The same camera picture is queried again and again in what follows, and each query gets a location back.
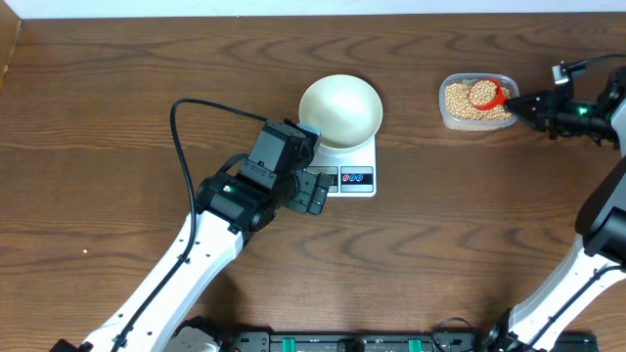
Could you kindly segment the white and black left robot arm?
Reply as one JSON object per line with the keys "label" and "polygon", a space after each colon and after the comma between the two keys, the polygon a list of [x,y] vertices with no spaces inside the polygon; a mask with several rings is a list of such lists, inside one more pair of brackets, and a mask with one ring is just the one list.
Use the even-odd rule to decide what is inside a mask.
{"label": "white and black left robot arm", "polygon": [[219,170],[199,188],[175,242],[80,351],[162,351],[213,279],[279,208],[318,215],[332,176],[308,170],[249,176]]}

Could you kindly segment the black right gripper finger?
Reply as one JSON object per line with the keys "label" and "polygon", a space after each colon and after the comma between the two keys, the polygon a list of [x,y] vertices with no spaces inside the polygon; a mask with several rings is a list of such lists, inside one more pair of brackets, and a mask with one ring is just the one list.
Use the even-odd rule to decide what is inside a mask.
{"label": "black right gripper finger", "polygon": [[508,108],[508,111],[511,112],[514,116],[517,117],[518,120],[523,122],[527,127],[534,131],[540,131],[541,127],[538,123],[538,117],[535,112],[528,111],[525,109],[514,109]]}
{"label": "black right gripper finger", "polygon": [[520,109],[520,108],[534,109],[539,104],[542,97],[543,97],[543,92],[540,91],[540,92],[536,92],[533,94],[506,99],[504,102],[504,107],[506,109]]}

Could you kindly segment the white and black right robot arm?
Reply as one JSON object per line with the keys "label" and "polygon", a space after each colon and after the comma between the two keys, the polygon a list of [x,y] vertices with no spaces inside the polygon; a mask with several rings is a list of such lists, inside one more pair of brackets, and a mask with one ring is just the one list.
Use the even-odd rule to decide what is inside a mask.
{"label": "white and black right robot arm", "polygon": [[[594,103],[574,100],[573,83],[588,62],[553,66],[555,89],[509,99],[532,129],[558,137],[589,136],[625,149],[625,69],[609,75]],[[477,344],[479,351],[550,351],[565,328],[595,298],[625,278],[625,162],[616,166],[581,207],[575,240],[557,268],[524,301],[508,310]]]}

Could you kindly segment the red plastic measuring scoop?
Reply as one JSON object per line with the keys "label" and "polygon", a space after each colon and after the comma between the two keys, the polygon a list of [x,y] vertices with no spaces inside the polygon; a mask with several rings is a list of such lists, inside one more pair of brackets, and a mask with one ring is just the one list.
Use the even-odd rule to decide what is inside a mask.
{"label": "red plastic measuring scoop", "polygon": [[469,103],[477,110],[492,110],[506,100],[502,86],[495,78],[485,78],[469,89]]}

